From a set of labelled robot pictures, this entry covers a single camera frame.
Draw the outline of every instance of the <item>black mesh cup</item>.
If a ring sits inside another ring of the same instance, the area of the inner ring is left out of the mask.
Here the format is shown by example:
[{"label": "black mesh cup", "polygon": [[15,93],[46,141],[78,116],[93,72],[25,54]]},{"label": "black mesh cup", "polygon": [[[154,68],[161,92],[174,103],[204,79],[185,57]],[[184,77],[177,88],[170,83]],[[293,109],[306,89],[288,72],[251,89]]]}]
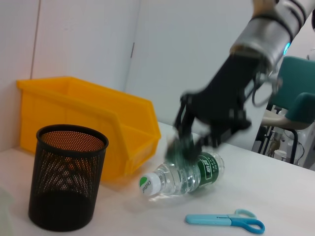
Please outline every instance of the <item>black mesh cup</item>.
[{"label": "black mesh cup", "polygon": [[72,231],[92,217],[107,138],[77,125],[51,125],[37,132],[29,217],[52,231]]}]

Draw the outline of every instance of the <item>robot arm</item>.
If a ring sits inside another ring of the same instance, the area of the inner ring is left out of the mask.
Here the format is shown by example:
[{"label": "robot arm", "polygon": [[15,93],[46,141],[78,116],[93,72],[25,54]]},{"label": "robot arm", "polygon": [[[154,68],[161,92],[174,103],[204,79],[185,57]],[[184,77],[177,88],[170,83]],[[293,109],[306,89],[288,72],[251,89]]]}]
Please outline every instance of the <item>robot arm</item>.
[{"label": "robot arm", "polygon": [[[186,159],[195,159],[203,146],[217,147],[250,127],[244,102],[261,82],[271,81],[277,63],[315,9],[315,0],[253,0],[253,4],[252,19],[212,81],[204,90],[181,97],[174,126]],[[277,84],[274,81],[273,91]],[[210,131],[194,144],[187,140],[195,118]]]}]

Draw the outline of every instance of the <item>table surface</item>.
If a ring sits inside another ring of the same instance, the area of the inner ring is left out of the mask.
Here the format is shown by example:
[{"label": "table surface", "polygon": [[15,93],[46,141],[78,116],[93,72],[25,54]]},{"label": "table surface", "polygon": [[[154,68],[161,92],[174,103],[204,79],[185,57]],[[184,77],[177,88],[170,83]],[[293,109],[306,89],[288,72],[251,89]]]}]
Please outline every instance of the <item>table surface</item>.
[{"label": "table surface", "polygon": [[15,199],[10,208],[15,236],[251,235],[241,228],[184,223],[186,214],[225,214],[237,208],[255,213],[265,224],[266,236],[315,234],[315,172],[228,144],[216,150],[225,162],[217,185],[184,196],[141,196],[140,175],[163,162],[167,140],[174,135],[171,126],[160,124],[160,130],[155,156],[134,175],[102,184],[92,221],[69,233],[42,230],[28,218],[32,155],[18,149],[0,153],[0,186]]}]

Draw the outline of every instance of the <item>chair backrest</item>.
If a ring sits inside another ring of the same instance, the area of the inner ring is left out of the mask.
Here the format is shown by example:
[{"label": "chair backrest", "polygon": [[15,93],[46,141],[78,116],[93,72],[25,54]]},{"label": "chair backrest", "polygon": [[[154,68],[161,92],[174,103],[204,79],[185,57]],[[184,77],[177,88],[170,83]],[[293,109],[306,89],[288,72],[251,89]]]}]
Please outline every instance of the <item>chair backrest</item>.
[{"label": "chair backrest", "polygon": [[299,94],[285,117],[291,121],[312,124],[315,120],[315,94],[308,92]]},{"label": "chair backrest", "polygon": [[285,57],[279,76],[283,79],[283,86],[271,99],[271,103],[278,107],[289,110],[299,94],[315,93],[315,61]]}]

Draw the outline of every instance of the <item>green bottle label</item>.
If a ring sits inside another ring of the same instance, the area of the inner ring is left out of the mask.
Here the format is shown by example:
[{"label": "green bottle label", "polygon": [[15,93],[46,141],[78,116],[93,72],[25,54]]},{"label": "green bottle label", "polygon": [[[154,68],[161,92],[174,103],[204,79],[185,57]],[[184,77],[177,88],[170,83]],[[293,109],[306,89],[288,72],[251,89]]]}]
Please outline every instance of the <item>green bottle label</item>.
[{"label": "green bottle label", "polygon": [[198,167],[201,173],[199,187],[214,183],[219,176],[219,166],[217,161],[212,155],[206,152],[202,152],[198,158]]}]

